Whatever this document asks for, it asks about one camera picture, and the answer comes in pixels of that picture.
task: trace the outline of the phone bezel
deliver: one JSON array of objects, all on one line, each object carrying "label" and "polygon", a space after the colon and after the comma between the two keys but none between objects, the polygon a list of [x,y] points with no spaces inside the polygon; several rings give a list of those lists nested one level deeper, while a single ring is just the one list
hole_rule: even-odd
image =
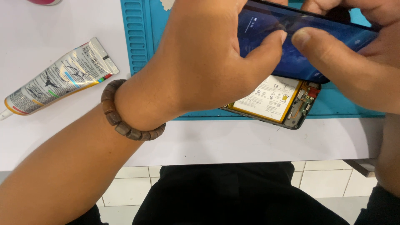
[{"label": "phone bezel", "polygon": [[298,13],[309,15],[309,16],[315,16],[317,18],[321,18],[321,19],[324,19],[324,20],[329,20],[329,21],[332,21],[332,22],[336,22],[336,23],[340,23],[340,24],[344,24],[344,25],[349,25],[349,26],[353,26],[353,27],[357,27],[357,28],[361,28],[361,29],[373,31],[373,32],[376,32],[376,33],[379,33],[379,31],[380,31],[380,29],[377,29],[377,28],[374,28],[374,27],[363,26],[363,25],[352,23],[352,22],[349,22],[349,23],[341,22],[341,21],[334,20],[332,18],[326,17],[326,16],[321,15],[321,14],[308,12],[308,11],[300,10],[300,9],[293,8],[293,7],[290,7],[290,6],[284,6],[284,5],[273,3],[273,2],[267,2],[267,1],[263,1],[263,0],[249,0],[249,1],[261,3],[261,4],[264,4],[264,5],[274,6],[274,7],[281,8],[281,9],[286,9],[286,10],[289,10],[289,11],[298,12]]}]

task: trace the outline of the phone battery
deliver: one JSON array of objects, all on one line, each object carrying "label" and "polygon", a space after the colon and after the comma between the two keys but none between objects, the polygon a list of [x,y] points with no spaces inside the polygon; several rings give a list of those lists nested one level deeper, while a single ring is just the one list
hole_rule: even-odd
[{"label": "phone battery", "polygon": [[232,109],[282,123],[300,86],[298,80],[271,75],[252,94],[236,101]]}]

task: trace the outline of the barcode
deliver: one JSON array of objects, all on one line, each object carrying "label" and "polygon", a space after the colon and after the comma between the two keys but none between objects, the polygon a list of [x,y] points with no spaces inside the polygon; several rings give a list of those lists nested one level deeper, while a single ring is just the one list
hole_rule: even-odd
[{"label": "barcode", "polygon": [[96,67],[96,69],[99,71],[100,74],[105,73],[105,70],[103,69],[103,66],[100,64],[99,60],[96,58],[96,56],[90,56],[90,61],[93,63],[93,65]]}]

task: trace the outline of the blue silicone mat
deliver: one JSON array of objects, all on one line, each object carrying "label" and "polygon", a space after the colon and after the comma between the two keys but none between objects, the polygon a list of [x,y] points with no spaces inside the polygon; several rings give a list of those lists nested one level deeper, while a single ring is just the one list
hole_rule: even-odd
[{"label": "blue silicone mat", "polygon": [[[299,0],[294,0],[289,6],[300,8]],[[170,10],[165,11],[160,0],[121,0],[124,19],[126,43],[130,61],[131,74],[140,71],[153,56],[157,49]],[[370,24],[360,13],[351,11],[352,22],[369,26]],[[324,84],[308,119],[320,118],[362,118],[383,117],[384,113],[364,109],[355,105],[332,83]],[[240,120],[249,119],[220,109],[191,112],[177,120]]]}]

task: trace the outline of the fingernail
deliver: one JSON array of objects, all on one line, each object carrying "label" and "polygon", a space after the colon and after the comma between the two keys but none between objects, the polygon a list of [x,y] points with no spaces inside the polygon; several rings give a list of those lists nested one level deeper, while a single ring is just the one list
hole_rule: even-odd
[{"label": "fingernail", "polygon": [[286,37],[288,37],[288,33],[286,33],[286,32],[284,31],[284,32],[282,33],[282,45],[283,45],[283,43],[285,43]]},{"label": "fingernail", "polygon": [[306,29],[300,29],[294,33],[292,37],[293,44],[298,48],[304,48],[307,42],[311,39],[311,35],[306,31]]}]

